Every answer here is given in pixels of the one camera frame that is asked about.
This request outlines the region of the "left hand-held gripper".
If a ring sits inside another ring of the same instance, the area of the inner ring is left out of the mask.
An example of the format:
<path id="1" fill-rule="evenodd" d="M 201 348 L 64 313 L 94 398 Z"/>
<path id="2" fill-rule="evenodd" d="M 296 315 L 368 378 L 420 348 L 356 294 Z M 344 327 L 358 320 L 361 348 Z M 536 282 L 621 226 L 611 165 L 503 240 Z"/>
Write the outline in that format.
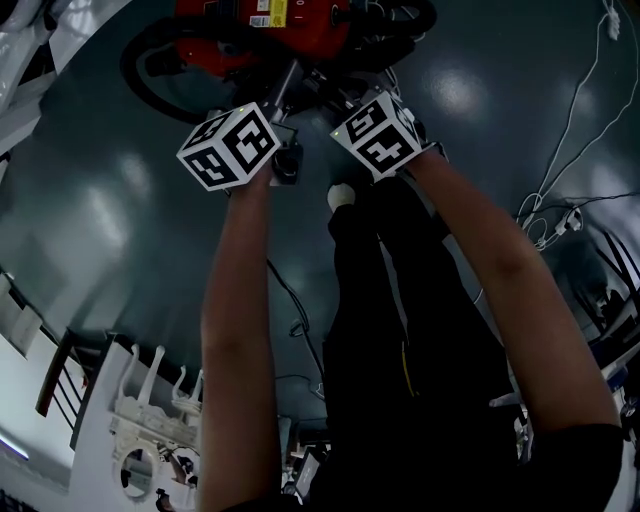
<path id="1" fill-rule="evenodd" d="M 267 120 L 251 102 L 197 125 L 176 154 L 208 192 L 249 183 L 269 163 L 277 185 L 294 185 L 303 149 L 297 130 Z"/>

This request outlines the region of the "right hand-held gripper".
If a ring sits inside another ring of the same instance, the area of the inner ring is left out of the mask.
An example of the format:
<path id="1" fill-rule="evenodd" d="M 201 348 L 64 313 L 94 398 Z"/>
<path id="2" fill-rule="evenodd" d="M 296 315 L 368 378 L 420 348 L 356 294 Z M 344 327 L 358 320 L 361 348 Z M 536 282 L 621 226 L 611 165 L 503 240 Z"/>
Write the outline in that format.
<path id="1" fill-rule="evenodd" d="M 419 123 L 396 97 L 383 91 L 334 128 L 330 135 L 372 175 L 373 181 L 394 175 L 421 152 L 436 148 L 445 158 L 444 146 L 427 140 Z"/>

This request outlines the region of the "silver vacuum wand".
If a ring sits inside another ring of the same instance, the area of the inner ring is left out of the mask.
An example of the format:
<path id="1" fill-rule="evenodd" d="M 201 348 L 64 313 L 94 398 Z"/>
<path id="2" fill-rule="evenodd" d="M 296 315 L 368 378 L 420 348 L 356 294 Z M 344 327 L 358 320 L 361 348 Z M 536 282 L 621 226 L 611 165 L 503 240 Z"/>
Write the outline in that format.
<path id="1" fill-rule="evenodd" d="M 285 66 L 266 99 L 260 103 L 261 112 L 269 123 L 280 123 L 285 119 L 291 110 L 294 92 L 302 84 L 303 78 L 304 70 L 300 61 L 292 59 Z"/>

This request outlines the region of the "person's left forearm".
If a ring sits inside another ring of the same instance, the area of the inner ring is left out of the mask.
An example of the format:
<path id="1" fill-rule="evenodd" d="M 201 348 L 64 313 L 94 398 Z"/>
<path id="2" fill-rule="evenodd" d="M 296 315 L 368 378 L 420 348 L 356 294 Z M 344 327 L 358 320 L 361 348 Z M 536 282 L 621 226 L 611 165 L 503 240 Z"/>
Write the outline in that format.
<path id="1" fill-rule="evenodd" d="M 232 192 L 206 287 L 199 512 L 222 512 L 279 488 L 266 262 L 271 177 L 263 167 Z"/>

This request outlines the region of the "person's right forearm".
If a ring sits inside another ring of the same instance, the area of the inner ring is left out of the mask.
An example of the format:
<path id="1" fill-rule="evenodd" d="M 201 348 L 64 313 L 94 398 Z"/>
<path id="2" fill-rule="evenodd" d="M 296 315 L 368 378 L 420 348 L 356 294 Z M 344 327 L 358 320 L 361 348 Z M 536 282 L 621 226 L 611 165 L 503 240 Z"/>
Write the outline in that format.
<path id="1" fill-rule="evenodd" d="M 596 360 L 522 229 L 438 152 L 419 154 L 408 169 L 484 289 L 535 433 L 618 425 Z"/>

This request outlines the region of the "person's left white shoe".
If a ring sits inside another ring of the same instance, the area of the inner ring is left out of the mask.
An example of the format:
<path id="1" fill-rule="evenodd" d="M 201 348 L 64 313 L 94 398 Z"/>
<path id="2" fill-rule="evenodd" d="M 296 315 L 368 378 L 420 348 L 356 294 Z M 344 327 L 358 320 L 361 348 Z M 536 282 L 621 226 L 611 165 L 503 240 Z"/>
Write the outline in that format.
<path id="1" fill-rule="evenodd" d="M 354 205 L 355 200 L 355 190 L 347 183 L 334 184 L 327 192 L 327 203 L 332 212 L 341 206 Z"/>

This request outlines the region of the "person's body in black clothing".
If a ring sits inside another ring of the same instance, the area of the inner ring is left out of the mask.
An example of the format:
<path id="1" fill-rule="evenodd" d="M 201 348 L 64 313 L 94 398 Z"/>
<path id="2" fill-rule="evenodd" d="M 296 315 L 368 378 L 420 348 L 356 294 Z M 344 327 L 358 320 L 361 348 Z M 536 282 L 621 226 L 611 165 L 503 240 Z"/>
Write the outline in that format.
<path id="1" fill-rule="evenodd" d="M 536 436 L 519 464 L 504 350 L 415 190 L 361 189 L 329 232 L 340 300 L 323 345 L 331 450 L 311 512 L 604 512 L 623 435 Z"/>

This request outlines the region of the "white plastic frame parts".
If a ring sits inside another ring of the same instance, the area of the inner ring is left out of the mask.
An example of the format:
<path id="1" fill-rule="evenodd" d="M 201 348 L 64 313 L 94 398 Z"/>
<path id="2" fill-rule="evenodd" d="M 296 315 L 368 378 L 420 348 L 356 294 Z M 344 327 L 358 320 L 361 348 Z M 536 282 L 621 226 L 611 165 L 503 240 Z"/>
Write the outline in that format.
<path id="1" fill-rule="evenodd" d="M 139 361 L 139 346 L 131 347 L 112 411 L 113 478 L 123 499 L 136 511 L 156 503 L 161 511 L 195 512 L 203 374 L 197 375 L 192 393 L 183 395 L 180 386 L 186 368 L 180 368 L 170 394 L 170 405 L 177 412 L 170 414 L 151 403 L 164 354 L 164 347 L 156 348 L 138 394 L 130 396 L 126 386 Z"/>

